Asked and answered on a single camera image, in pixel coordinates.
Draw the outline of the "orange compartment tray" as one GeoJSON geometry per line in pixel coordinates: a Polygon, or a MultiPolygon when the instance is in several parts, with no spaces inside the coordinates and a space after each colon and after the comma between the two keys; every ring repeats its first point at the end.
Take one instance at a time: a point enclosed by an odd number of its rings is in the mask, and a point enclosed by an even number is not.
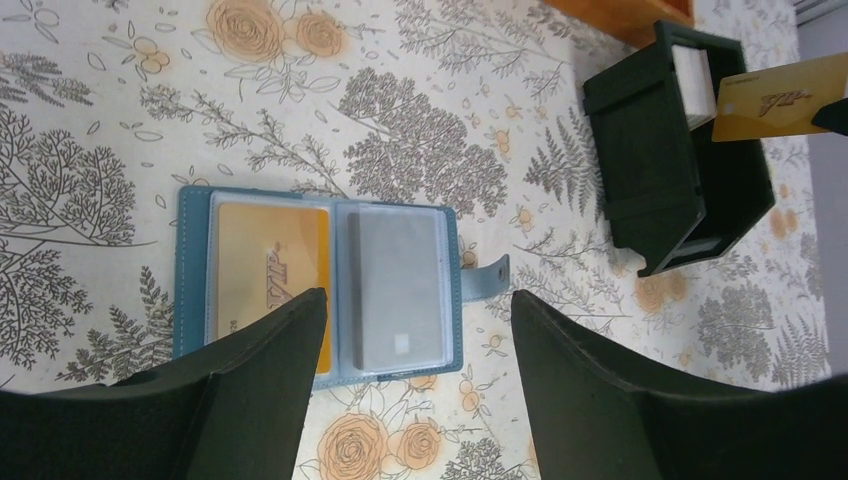
{"type": "Polygon", "coordinates": [[[544,4],[632,46],[654,42],[654,24],[695,26],[692,0],[546,0],[544,4]]]}

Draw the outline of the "blue leather card holder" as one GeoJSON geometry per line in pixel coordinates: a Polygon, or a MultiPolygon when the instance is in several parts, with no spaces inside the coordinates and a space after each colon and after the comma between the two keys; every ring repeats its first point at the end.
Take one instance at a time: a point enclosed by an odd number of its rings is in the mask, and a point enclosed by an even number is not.
{"type": "Polygon", "coordinates": [[[314,385],[458,371],[466,303],[510,285],[510,259],[466,268],[449,207],[186,186],[178,196],[173,354],[321,288],[314,385]]]}

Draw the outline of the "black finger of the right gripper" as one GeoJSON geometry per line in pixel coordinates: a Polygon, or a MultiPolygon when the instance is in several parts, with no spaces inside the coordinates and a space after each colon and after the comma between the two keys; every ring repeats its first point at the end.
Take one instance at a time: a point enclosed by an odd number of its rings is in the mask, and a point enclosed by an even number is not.
{"type": "Polygon", "coordinates": [[[811,124],[828,132],[848,136],[848,98],[821,107],[812,117],[811,124]]]}

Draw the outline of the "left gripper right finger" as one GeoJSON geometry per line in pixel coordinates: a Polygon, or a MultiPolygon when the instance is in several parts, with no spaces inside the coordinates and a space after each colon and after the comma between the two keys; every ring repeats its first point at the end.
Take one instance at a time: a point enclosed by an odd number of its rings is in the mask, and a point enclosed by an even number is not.
{"type": "Polygon", "coordinates": [[[695,376],[529,291],[511,328],[545,479],[843,479],[847,379],[767,392],[695,376]]]}

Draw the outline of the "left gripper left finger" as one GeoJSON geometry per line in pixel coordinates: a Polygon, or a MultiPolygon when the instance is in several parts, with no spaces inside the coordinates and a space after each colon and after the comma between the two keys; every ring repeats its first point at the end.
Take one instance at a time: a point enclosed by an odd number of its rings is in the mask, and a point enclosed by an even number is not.
{"type": "Polygon", "coordinates": [[[5,479],[289,479],[327,321],[314,288],[112,385],[1,395],[5,479]]]}

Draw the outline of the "gold black credit card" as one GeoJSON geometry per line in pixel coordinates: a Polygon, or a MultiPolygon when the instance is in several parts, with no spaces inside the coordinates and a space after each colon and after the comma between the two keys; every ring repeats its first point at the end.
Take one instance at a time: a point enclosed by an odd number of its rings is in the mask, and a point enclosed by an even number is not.
{"type": "Polygon", "coordinates": [[[354,363],[369,374],[447,359],[438,213],[360,208],[348,214],[354,280],[354,363]]]}

